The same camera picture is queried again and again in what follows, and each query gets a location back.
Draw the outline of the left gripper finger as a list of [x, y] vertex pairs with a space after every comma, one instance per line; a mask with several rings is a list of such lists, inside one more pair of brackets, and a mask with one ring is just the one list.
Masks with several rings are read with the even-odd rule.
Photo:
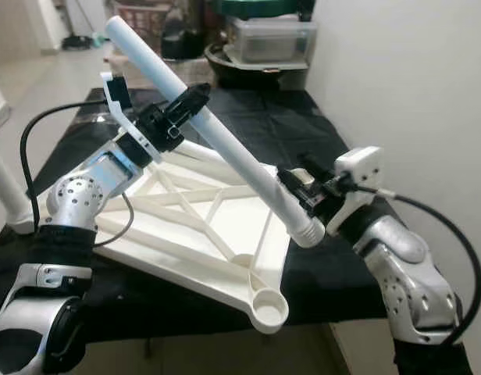
[[173, 102], [166, 107], [166, 121], [170, 127], [180, 127], [200, 112], [209, 101], [212, 85], [208, 83], [187, 86]]

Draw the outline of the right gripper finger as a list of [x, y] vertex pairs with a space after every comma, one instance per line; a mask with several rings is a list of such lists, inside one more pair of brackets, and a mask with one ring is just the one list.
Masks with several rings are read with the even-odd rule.
[[311, 189], [312, 181], [306, 182], [304, 176], [298, 174], [298, 172], [300, 172], [300, 169], [280, 169], [276, 172], [276, 178], [279, 179], [283, 188], [286, 189], [291, 196], [295, 197], [295, 200], [298, 201], [300, 207], [302, 207], [308, 215], [313, 215], [316, 199], [315, 193], [313, 193]]
[[312, 176], [313, 181], [319, 184], [329, 182], [333, 179], [333, 171], [323, 165], [322, 162], [315, 159], [311, 153], [304, 152], [297, 156], [298, 165], [305, 169]]

